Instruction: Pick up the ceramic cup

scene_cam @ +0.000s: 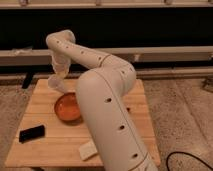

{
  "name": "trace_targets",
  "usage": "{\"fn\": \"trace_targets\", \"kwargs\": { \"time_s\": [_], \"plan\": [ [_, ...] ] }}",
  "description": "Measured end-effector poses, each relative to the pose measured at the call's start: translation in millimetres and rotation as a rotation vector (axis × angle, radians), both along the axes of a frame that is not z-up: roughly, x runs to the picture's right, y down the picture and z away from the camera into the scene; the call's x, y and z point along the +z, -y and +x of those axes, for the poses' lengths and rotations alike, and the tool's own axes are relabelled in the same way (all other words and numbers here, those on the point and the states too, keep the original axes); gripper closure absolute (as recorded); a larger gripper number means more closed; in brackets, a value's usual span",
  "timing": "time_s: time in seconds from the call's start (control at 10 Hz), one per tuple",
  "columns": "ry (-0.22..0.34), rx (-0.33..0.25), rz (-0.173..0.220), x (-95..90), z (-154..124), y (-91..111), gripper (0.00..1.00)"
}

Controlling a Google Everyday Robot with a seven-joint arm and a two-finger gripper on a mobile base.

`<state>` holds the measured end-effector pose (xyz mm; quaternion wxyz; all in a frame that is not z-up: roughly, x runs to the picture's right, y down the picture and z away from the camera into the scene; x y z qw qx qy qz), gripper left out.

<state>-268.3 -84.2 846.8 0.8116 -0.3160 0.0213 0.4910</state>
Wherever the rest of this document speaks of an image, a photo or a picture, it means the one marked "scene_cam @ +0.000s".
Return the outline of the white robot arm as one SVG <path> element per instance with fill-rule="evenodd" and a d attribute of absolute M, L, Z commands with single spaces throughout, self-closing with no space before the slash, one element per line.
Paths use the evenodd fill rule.
<path fill-rule="evenodd" d="M 136 81 L 132 64 L 76 44 L 70 30 L 48 35 L 46 44 L 55 71 L 70 60 L 88 69 L 77 80 L 76 98 L 105 170 L 158 171 L 122 100 Z"/>

